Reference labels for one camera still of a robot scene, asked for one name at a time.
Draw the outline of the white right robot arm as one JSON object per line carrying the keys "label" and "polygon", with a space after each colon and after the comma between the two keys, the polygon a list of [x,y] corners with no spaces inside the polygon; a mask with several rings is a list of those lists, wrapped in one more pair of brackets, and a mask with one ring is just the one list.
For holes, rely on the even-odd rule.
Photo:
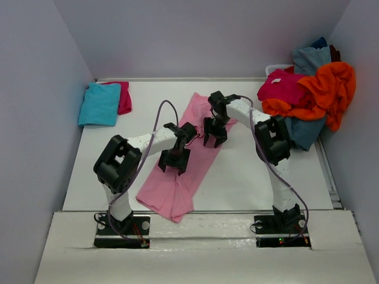
{"label": "white right robot arm", "polygon": [[291,234],[298,238],[305,233],[309,220],[302,214],[301,206],[306,203],[290,185],[291,140],[284,117],[270,116],[254,108],[246,96],[224,96],[220,91],[208,97],[211,116],[204,118],[204,144],[214,138],[219,147],[227,140],[226,125],[236,120],[251,130],[258,157],[268,169],[273,192],[273,214],[255,221],[256,231],[266,234]]}

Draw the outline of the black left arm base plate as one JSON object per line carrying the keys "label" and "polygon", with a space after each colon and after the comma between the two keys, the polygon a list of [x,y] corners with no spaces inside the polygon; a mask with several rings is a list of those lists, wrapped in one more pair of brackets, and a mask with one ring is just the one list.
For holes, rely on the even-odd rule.
{"label": "black left arm base plate", "polygon": [[97,224],[93,245],[97,249],[149,249],[150,215],[135,215],[114,231],[106,213],[95,213]]}

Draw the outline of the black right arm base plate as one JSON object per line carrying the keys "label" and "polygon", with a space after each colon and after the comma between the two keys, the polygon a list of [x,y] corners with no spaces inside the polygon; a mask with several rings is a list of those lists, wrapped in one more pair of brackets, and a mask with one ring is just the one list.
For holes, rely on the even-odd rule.
{"label": "black right arm base plate", "polygon": [[257,248],[311,247],[308,229],[304,229],[305,216],[289,226],[278,228],[273,215],[256,215],[249,227],[255,234]]}

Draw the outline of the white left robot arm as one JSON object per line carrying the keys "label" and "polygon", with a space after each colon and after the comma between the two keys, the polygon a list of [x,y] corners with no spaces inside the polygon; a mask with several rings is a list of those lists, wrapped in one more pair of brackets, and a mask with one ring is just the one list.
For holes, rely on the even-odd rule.
{"label": "white left robot arm", "polygon": [[110,139],[93,170],[107,197],[108,226],[116,234],[125,236],[133,224],[128,190],[146,159],[160,153],[160,170],[165,172],[170,167],[182,175],[191,152],[186,145],[196,136],[197,130],[191,123],[178,127],[170,122],[150,134],[130,139],[115,135]]}

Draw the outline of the light pink t-shirt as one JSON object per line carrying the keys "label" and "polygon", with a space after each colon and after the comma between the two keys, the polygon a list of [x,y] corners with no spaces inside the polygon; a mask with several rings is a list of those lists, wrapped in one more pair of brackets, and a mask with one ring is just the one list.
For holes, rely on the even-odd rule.
{"label": "light pink t-shirt", "polygon": [[195,128],[190,141],[180,156],[164,154],[156,162],[136,195],[138,203],[175,223],[194,210],[193,197],[222,149],[213,137],[203,144],[204,118],[210,116],[208,98],[194,93],[179,121]]}

